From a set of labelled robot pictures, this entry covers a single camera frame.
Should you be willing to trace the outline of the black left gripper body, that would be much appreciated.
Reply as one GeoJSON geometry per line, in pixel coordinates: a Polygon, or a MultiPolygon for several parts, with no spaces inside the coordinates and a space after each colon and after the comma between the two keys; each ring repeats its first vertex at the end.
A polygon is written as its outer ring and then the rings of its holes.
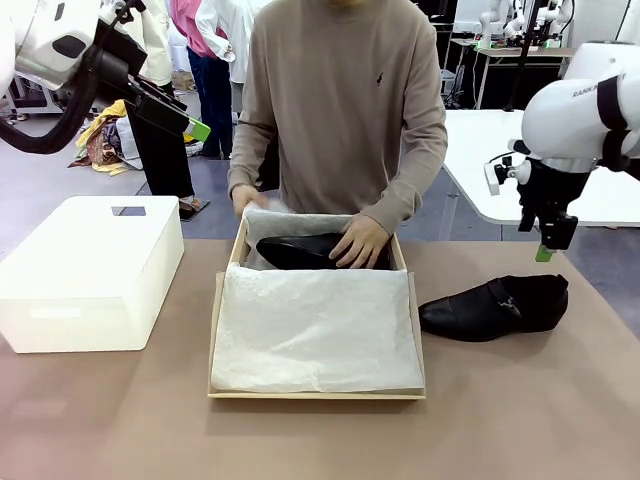
{"type": "Polygon", "coordinates": [[[127,33],[99,19],[95,39],[82,56],[82,106],[124,100],[137,107],[145,97],[138,77],[146,58],[127,33]]]}

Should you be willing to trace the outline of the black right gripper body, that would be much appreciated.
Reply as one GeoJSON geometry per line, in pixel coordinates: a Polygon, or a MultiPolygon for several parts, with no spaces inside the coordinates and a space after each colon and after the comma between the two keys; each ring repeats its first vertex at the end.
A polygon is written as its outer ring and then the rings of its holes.
{"type": "Polygon", "coordinates": [[[568,215],[569,204],[582,194],[590,172],[560,171],[533,159],[526,162],[529,177],[526,183],[519,185],[520,199],[536,203],[538,219],[560,212],[568,215]]]}

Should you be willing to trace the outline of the person's right hand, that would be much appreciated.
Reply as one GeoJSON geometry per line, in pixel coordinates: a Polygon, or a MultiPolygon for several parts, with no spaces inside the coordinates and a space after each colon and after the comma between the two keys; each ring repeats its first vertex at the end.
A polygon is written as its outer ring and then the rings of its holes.
{"type": "Polygon", "coordinates": [[[241,216],[250,204],[254,204],[261,209],[269,207],[269,199],[250,185],[239,184],[234,186],[230,191],[230,197],[237,216],[241,216]]]}

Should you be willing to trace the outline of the person's left hand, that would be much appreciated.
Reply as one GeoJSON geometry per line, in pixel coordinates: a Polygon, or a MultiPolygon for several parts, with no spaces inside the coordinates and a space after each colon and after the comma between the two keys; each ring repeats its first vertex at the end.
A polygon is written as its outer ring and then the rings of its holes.
{"type": "Polygon", "coordinates": [[[346,225],[343,236],[329,254],[338,268],[371,269],[390,238],[374,219],[357,214],[346,225]]]}

